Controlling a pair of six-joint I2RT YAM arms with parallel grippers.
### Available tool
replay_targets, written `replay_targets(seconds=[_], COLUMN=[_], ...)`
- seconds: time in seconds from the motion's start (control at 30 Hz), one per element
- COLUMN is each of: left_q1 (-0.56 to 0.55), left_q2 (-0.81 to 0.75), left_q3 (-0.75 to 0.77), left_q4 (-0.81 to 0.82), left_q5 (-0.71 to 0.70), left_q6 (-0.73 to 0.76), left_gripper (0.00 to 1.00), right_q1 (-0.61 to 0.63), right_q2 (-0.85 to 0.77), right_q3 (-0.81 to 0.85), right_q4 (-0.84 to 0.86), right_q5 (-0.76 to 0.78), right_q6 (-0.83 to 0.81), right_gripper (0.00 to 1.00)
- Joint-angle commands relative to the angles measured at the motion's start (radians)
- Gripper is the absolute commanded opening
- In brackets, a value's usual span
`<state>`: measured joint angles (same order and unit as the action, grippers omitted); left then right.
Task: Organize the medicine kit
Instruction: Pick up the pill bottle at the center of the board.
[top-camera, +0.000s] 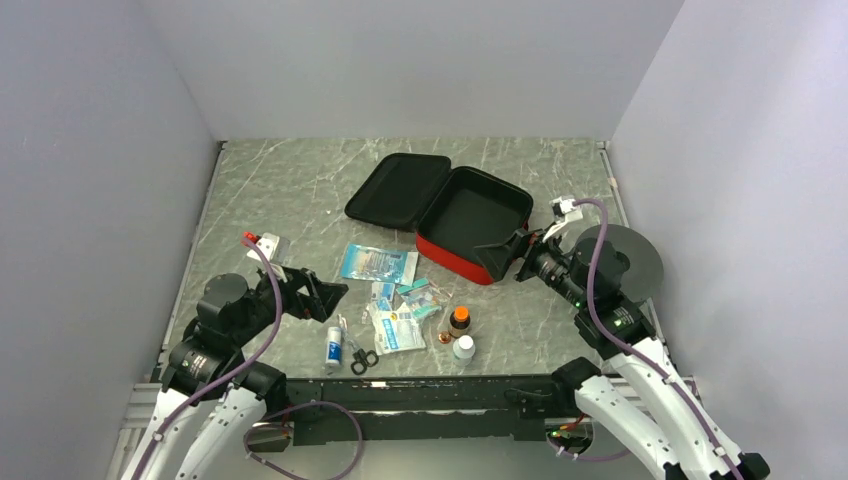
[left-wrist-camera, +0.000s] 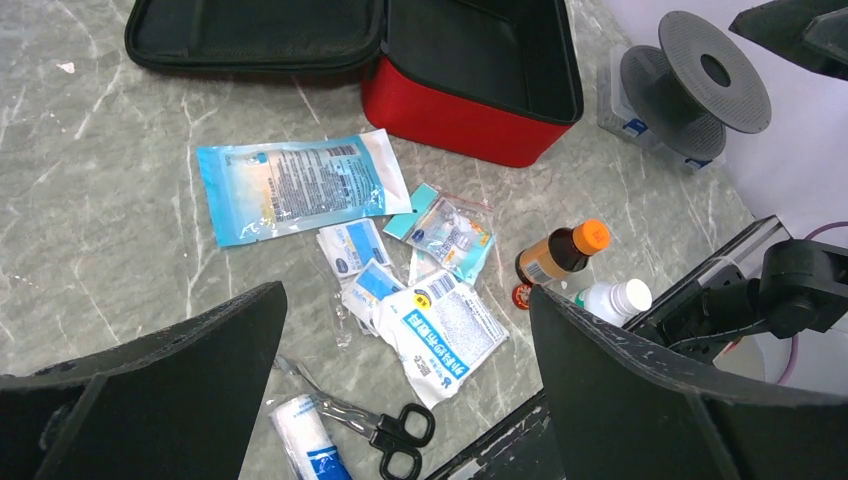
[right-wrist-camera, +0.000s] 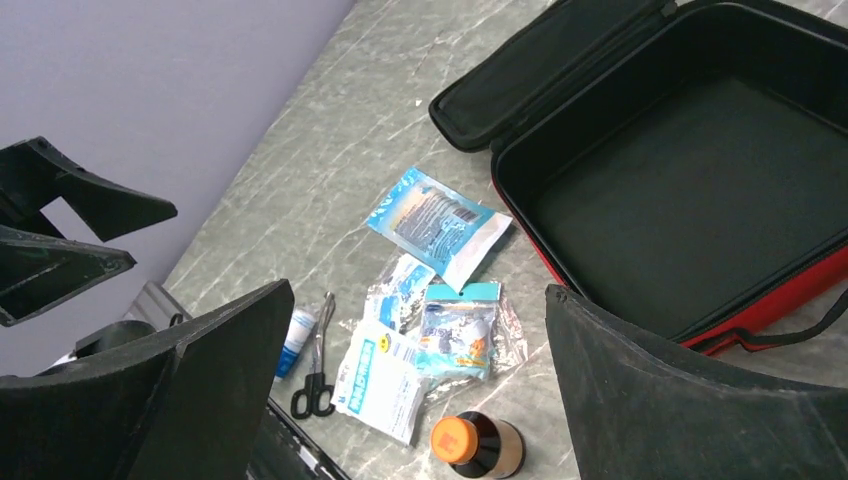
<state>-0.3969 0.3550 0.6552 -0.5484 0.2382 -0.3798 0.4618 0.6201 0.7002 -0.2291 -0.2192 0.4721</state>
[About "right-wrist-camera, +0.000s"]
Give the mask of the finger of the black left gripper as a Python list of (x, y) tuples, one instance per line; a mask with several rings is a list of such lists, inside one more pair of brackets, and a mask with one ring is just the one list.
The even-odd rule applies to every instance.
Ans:
[(37, 317), (135, 264), (123, 250), (3, 226), (1, 325)]
[(1, 150), (1, 224), (60, 238), (42, 209), (62, 198), (102, 241), (171, 219), (175, 205), (97, 176), (36, 137)]

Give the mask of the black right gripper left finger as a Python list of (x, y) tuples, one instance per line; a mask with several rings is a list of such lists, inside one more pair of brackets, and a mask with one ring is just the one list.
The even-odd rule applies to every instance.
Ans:
[(33, 377), (1, 380), (5, 479), (242, 479), (295, 304), (281, 279)]

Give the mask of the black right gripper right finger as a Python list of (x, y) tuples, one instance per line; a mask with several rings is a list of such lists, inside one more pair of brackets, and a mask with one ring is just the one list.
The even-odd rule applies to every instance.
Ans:
[(568, 288), (546, 328), (584, 479), (843, 479), (847, 392), (710, 358)]

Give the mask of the brown bottle orange cap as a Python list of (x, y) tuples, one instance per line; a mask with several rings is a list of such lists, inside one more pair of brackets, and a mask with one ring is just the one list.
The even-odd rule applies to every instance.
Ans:
[(507, 479), (523, 467), (526, 445), (512, 424), (479, 411), (441, 418), (430, 433), (433, 454), (466, 479)]

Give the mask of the white gauze dressing packet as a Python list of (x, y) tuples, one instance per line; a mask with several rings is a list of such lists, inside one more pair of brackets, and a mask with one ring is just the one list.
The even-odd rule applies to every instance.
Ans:
[(416, 368), (417, 355), (418, 344), (407, 336), (361, 321), (339, 366), (332, 405), (410, 445), (427, 384)]

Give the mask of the teal header small items bag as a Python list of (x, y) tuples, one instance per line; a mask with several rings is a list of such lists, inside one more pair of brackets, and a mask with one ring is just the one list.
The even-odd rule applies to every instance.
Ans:
[(500, 297), (497, 282), (469, 283), (459, 292), (446, 284), (430, 285), (415, 359), (418, 372), (440, 380), (487, 379)]

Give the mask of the blue cotton swab packet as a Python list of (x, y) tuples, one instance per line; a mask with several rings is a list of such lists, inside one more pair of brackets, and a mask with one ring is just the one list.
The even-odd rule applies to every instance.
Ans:
[(412, 167), (366, 219), (366, 225), (461, 291), (512, 224)]

